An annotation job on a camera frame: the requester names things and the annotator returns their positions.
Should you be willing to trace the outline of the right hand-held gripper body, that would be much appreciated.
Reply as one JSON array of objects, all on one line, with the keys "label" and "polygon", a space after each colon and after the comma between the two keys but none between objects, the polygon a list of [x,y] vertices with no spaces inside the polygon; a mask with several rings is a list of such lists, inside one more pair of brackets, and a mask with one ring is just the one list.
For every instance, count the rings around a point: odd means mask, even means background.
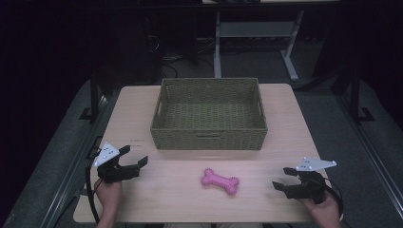
[{"label": "right hand-held gripper body", "polygon": [[324,161],[321,159],[314,159],[304,157],[302,161],[296,166],[297,175],[301,180],[301,184],[305,186],[310,192],[309,198],[315,204],[324,201],[324,192],[326,183],[319,170],[337,166],[336,161]]}]

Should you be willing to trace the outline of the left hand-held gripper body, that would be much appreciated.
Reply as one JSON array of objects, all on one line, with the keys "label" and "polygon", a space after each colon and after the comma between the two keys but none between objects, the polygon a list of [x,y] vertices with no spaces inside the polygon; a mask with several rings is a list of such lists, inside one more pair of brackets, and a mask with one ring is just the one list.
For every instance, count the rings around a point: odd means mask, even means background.
[{"label": "left hand-held gripper body", "polygon": [[119,149],[109,142],[104,144],[94,163],[101,180],[112,183],[123,179],[123,168],[119,165],[120,157]]}]

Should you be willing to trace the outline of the pink bone-shaped chew toy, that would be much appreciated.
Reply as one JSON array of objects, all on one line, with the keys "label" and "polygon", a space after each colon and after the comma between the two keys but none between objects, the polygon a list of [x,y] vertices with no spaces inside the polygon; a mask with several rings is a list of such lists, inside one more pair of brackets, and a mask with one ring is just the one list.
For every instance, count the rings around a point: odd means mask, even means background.
[{"label": "pink bone-shaped chew toy", "polygon": [[211,168],[206,168],[201,177],[203,186],[215,185],[222,188],[229,196],[235,196],[238,192],[240,180],[236,177],[226,178],[217,175]]}]

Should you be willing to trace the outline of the green woven basket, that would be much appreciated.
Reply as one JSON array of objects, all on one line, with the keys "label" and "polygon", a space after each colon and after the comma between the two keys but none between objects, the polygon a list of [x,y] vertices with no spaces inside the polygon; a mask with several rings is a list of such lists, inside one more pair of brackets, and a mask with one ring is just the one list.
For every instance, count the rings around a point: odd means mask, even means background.
[{"label": "green woven basket", "polygon": [[259,150],[268,132],[259,81],[164,79],[150,131],[163,150]]}]

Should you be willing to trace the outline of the person's right hand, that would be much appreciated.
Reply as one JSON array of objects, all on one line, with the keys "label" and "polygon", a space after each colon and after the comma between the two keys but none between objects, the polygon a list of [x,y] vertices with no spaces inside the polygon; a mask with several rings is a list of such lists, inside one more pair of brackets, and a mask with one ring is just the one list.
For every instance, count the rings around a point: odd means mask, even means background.
[{"label": "person's right hand", "polygon": [[311,199],[300,199],[299,202],[319,228],[341,228],[338,204],[329,192],[325,192],[324,201],[320,204],[314,204]]}]

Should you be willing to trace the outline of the person's left hand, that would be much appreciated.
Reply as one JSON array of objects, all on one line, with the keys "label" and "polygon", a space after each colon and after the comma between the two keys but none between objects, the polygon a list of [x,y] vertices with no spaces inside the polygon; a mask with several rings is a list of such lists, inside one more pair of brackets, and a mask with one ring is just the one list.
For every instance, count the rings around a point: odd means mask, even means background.
[{"label": "person's left hand", "polygon": [[95,193],[103,206],[100,221],[115,222],[123,197],[123,185],[120,181],[106,183],[98,179],[95,184]]}]

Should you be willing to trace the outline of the black metal stand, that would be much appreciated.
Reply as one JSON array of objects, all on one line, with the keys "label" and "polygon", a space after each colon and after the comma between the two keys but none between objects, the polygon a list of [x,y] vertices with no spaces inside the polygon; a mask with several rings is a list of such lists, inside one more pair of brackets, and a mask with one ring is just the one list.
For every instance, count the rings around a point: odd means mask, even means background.
[{"label": "black metal stand", "polygon": [[90,124],[94,124],[100,114],[101,100],[103,91],[101,89],[101,77],[97,71],[91,74],[89,80],[90,88],[90,107],[83,109],[80,120],[89,121]]},{"label": "black metal stand", "polygon": [[367,107],[359,106],[360,77],[357,68],[353,70],[351,77],[350,108],[349,113],[356,124],[374,122],[375,118]]}]

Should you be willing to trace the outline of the black table edge bracket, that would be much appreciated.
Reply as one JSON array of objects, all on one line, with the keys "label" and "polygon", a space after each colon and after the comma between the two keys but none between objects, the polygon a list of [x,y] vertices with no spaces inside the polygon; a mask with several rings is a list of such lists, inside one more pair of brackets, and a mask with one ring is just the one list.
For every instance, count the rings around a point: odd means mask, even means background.
[{"label": "black table edge bracket", "polygon": [[93,159],[93,158],[98,156],[99,151],[100,151],[100,144],[101,144],[102,138],[103,138],[102,136],[97,136],[94,139],[92,145],[89,148],[89,151],[86,154],[86,157],[88,159]]}]

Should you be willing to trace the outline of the aluminium rail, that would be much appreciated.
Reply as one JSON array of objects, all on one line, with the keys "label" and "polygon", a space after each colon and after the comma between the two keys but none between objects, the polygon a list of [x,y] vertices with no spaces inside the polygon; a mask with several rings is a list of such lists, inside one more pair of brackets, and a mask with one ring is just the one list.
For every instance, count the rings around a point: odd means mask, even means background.
[{"label": "aluminium rail", "polygon": [[360,143],[364,147],[369,163],[373,167],[373,170],[375,171],[386,193],[388,194],[393,207],[395,208],[397,214],[403,220],[403,192],[398,188],[385,163],[377,154],[377,150],[371,142],[368,134],[362,128],[361,122],[357,121],[351,114],[347,100],[342,96],[336,96],[336,101],[340,105],[340,108],[345,115],[349,125],[354,130],[360,140]]},{"label": "aluminium rail", "polygon": [[60,174],[56,190],[51,197],[50,205],[40,222],[40,228],[54,228],[58,219],[74,200],[75,193],[79,193],[86,182],[86,157],[90,146],[97,136],[104,131],[103,122],[105,108],[108,105],[107,98],[103,95],[101,100],[100,114],[95,123],[80,120],[84,108],[78,108],[78,117],[68,114],[62,121],[61,128],[57,131],[55,145],[50,149],[52,162],[48,167],[51,174]]}]

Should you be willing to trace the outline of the grey metal desk frame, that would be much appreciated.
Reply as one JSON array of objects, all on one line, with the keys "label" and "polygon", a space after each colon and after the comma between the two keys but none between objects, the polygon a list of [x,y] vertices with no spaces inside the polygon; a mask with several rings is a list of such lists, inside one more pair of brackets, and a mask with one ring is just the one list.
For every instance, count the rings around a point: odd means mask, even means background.
[{"label": "grey metal desk frame", "polygon": [[222,22],[216,13],[215,52],[213,55],[214,77],[221,77],[221,38],[288,38],[289,43],[280,54],[293,82],[298,80],[291,54],[297,39],[304,11],[300,10],[294,21],[284,22]]}]

